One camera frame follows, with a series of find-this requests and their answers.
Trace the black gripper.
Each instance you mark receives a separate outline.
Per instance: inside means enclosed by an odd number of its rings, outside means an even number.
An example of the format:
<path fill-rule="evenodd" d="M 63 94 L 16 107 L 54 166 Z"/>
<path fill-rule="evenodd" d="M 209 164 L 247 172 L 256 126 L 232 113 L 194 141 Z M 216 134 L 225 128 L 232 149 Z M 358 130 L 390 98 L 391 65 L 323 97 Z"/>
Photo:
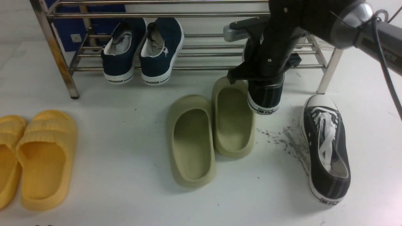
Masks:
<path fill-rule="evenodd" d="M 291 52 L 304 32 L 339 48 L 335 23 L 356 6 L 357 0 L 270 0 L 270 17 L 253 17 L 225 26 L 226 42 L 257 40 L 263 36 L 251 63 L 243 62 L 228 70 L 229 83 L 237 80 L 273 82 L 287 70 L 299 66 L 300 56 Z"/>

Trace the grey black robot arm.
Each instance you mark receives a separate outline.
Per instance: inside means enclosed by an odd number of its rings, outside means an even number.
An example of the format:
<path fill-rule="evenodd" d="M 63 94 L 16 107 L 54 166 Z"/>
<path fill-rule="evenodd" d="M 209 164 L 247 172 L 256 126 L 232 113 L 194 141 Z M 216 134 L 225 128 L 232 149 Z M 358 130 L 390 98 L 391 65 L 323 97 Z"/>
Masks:
<path fill-rule="evenodd" d="M 237 80 L 267 85 L 279 79 L 293 63 L 293 49 L 305 33 L 333 47 L 356 47 L 401 74 L 401 28 L 380 21 L 363 0 L 270 0 L 269 15 L 232 22 L 224 27 L 228 42 L 249 38 L 245 61 L 227 73 Z"/>

